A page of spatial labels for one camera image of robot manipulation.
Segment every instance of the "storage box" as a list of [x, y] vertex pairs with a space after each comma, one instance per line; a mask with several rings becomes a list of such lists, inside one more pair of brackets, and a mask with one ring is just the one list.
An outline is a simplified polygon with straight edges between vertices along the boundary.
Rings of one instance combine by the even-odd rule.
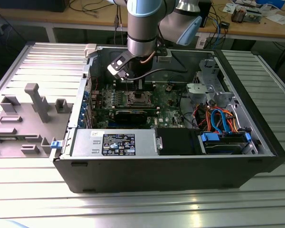
[[281, 9], [284, 6], [285, 0], [256, 0], [256, 3], [262, 5], [271, 4]]

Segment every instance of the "warning label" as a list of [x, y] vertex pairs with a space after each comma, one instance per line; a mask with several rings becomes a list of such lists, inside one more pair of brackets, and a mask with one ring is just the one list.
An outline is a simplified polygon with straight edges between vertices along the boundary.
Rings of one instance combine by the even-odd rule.
[[135, 155], [134, 134], [104, 134], [103, 156]]

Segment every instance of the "paper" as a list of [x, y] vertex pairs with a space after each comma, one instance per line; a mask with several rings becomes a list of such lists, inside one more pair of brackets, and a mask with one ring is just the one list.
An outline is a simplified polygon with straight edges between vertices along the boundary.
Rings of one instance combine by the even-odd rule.
[[269, 16], [269, 17], [267, 17], [267, 19], [272, 20], [273, 22], [276, 22], [280, 25], [285, 24], [285, 16], [282, 16], [280, 14], [275, 14], [275, 15]]
[[227, 3], [223, 9], [223, 12], [232, 14], [233, 11], [235, 10], [236, 6], [237, 6], [237, 4]]

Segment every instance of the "floor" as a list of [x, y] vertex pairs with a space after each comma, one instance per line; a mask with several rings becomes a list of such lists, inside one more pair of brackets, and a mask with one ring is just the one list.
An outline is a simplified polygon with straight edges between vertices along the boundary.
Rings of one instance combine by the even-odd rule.
[[[4, 76], [9, 66], [17, 57], [19, 51], [25, 43], [9, 26], [5, 26], [4, 35], [0, 36], [0, 79]], [[41, 27], [15, 26], [15, 29], [27, 40], [37, 42], [48, 42], [46, 31]], [[97, 43], [97, 44], [114, 44], [113, 32], [88, 30], [86, 33], [80, 29], [56, 28], [55, 34], [60, 43]], [[121, 37], [117, 34], [116, 44], [121, 44]], [[195, 47], [197, 39], [190, 45]], [[223, 45], [219, 45], [217, 49], [228, 50], [233, 43], [232, 39], [226, 39]], [[265, 61], [274, 67], [278, 57], [281, 54], [273, 42], [257, 41], [252, 47], [253, 51], [257, 51]], [[285, 63], [280, 69], [278, 75], [285, 83]]]

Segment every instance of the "table leg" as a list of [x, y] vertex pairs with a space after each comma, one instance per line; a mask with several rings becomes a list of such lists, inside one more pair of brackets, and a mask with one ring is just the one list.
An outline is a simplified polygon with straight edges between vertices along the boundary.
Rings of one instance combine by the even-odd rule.
[[55, 33], [54, 33], [54, 28], [52, 26], [45, 26], [45, 29], [47, 31], [47, 37], [48, 37], [48, 41], [50, 43], [57, 43], [56, 41], [56, 36], [55, 36]]
[[208, 37], [209, 37], [209, 33], [207, 33], [207, 32], [200, 33], [199, 39], [198, 39], [198, 42], [197, 42], [195, 48], [196, 49], [203, 49], [205, 44], [206, 44], [206, 41], [207, 41]]

